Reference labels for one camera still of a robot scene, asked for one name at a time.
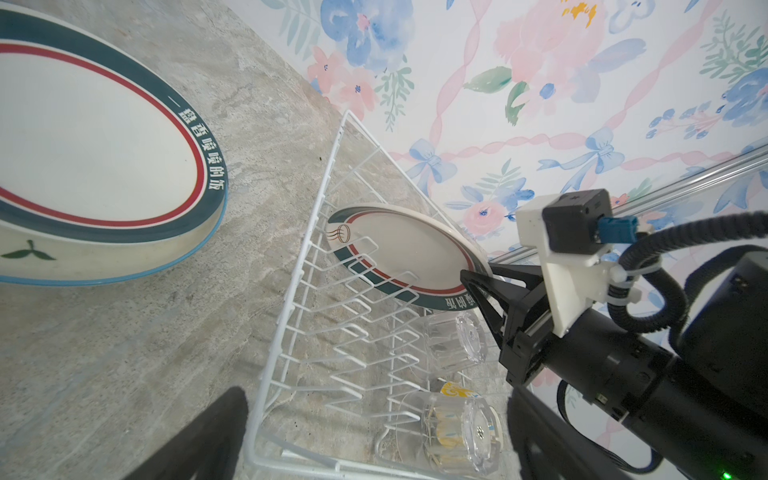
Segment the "watermelon pattern plate blue rim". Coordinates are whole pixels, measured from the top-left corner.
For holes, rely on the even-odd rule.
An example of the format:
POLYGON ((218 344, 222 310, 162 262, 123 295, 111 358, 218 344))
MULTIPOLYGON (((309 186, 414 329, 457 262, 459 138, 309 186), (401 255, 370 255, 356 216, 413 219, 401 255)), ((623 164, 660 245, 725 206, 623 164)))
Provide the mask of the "watermelon pattern plate blue rim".
POLYGON ((94 243, 1 224, 1 281, 46 287, 118 283, 168 269, 199 251, 221 225, 228 202, 178 236, 142 243, 94 243))

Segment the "clear faceted glass middle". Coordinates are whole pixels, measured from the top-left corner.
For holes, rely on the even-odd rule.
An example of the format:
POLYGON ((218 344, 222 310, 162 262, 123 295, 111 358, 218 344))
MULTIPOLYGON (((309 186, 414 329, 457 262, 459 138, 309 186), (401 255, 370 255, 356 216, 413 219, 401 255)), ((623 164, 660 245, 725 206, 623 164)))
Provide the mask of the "clear faceted glass middle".
POLYGON ((425 317, 423 340, 429 372, 436 376, 456 373, 487 359, 486 334, 475 310, 425 317))

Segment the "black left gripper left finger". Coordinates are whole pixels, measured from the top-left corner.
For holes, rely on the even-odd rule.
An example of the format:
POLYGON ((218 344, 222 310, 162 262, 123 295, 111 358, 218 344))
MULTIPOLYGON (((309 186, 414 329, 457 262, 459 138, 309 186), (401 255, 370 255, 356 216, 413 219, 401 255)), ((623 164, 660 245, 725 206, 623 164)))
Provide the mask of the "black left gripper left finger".
POLYGON ((248 414, 245 391, 229 388, 127 477, 232 479, 248 414))

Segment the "blue yellow patterned bowl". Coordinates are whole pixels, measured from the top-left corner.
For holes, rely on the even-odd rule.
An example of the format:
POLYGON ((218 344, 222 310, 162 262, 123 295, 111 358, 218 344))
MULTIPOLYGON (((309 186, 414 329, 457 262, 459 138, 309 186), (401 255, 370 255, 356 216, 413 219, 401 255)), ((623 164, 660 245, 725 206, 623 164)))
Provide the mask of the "blue yellow patterned bowl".
POLYGON ((453 382, 445 382, 439 392, 446 397, 478 398, 480 394, 453 382))

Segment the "clear faceted glass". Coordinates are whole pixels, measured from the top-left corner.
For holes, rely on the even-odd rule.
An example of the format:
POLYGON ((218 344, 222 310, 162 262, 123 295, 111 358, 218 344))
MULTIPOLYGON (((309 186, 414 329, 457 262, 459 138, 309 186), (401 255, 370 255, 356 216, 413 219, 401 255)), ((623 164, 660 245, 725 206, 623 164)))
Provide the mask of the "clear faceted glass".
POLYGON ((499 415, 484 398, 414 391, 394 401, 374 455, 393 467, 485 477, 498 471, 503 444, 499 415))
POLYGON ((486 334, 475 310, 425 317, 423 340, 429 372, 436 376, 456 373, 487 359, 486 334))

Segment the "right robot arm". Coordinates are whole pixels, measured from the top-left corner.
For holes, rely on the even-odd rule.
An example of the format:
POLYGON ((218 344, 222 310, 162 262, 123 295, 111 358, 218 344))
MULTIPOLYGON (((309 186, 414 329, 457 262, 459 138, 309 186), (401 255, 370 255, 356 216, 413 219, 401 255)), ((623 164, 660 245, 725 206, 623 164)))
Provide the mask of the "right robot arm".
POLYGON ((559 377, 690 479, 767 475, 767 252, 727 249, 695 270, 685 293, 720 285, 696 318, 673 328, 667 347, 585 311, 553 333, 541 270, 498 265, 492 276, 460 275, 477 301, 508 382, 523 386, 541 369, 559 377))

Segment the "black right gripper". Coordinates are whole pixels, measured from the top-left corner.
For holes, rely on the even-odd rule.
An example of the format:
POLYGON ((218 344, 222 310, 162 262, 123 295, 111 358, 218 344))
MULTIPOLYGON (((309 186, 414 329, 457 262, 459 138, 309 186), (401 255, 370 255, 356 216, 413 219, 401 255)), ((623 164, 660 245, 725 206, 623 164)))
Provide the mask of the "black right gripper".
POLYGON ((613 419, 635 414, 672 354, 594 309, 583 312, 559 337, 553 332, 541 267, 490 267, 490 275, 462 270, 460 280, 501 348, 507 382, 527 386, 549 369, 613 419))

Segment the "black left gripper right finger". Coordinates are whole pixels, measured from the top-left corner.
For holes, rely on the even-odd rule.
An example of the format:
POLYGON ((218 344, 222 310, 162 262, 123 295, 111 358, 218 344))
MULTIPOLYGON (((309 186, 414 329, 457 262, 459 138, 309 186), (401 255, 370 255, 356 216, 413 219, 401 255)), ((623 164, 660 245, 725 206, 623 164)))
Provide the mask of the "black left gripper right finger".
POLYGON ((512 390, 507 424, 522 479, 628 477, 525 388, 512 390))

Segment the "white plate dark underside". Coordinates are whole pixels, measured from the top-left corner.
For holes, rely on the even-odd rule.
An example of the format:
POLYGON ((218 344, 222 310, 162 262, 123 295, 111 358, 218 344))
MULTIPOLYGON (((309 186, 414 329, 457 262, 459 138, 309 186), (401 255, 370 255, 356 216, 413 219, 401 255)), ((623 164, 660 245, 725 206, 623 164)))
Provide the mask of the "white plate dark underside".
POLYGON ((462 234, 395 205, 337 209, 326 222, 325 236, 342 265, 374 289, 425 309, 473 309, 476 301, 462 284, 461 272, 492 274, 486 256, 462 234))

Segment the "clear faceted glass front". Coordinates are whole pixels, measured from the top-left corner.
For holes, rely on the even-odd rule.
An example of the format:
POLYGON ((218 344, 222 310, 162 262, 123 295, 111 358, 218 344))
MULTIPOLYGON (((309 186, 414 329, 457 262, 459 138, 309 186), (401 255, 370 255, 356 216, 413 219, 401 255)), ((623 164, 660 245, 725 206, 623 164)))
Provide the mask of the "clear faceted glass front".
POLYGON ((414 391, 394 401, 374 455, 393 467, 485 477, 498 471, 503 444, 499 415, 484 398, 414 391))

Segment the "right aluminium corner post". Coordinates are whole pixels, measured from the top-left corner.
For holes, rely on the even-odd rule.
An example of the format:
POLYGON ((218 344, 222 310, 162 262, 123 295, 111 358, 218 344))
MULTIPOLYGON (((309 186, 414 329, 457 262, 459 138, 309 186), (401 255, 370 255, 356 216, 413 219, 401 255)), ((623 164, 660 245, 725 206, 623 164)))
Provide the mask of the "right aluminium corner post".
POLYGON ((601 181, 592 161, 566 183, 586 190, 606 188, 619 215, 641 215, 657 226, 694 219, 706 213, 730 214, 767 206, 767 139, 732 154, 707 156, 700 151, 677 153, 659 160, 624 162, 601 181))

